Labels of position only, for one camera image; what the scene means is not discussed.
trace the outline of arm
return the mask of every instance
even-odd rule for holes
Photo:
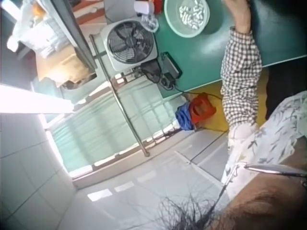
[[[230,132],[241,124],[256,123],[258,111],[257,82],[262,70],[258,48],[251,32],[231,28],[222,62],[223,109]]]

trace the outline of floral shirt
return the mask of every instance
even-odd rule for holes
[[[307,137],[307,91],[285,99],[270,119],[257,127],[257,82],[261,58],[252,33],[231,29],[222,63],[223,109],[229,123],[228,151],[222,183],[237,162],[278,164],[294,152],[296,140]],[[227,187],[234,198],[258,173],[239,168]]]

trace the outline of black cable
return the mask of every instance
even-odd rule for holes
[[[200,94],[203,93],[203,92],[187,92],[187,91],[182,91],[182,90],[178,89],[176,86],[174,86],[174,88],[175,88],[177,91],[179,91],[179,92],[188,93],[188,94],[200,95]],[[214,95],[214,94],[206,93],[206,92],[204,92],[204,93],[207,94],[207,95],[209,95],[209,96],[215,97],[215,98],[217,98],[217,99],[219,99],[219,100],[222,100],[220,97],[218,97],[218,96],[216,96],[216,95]]]

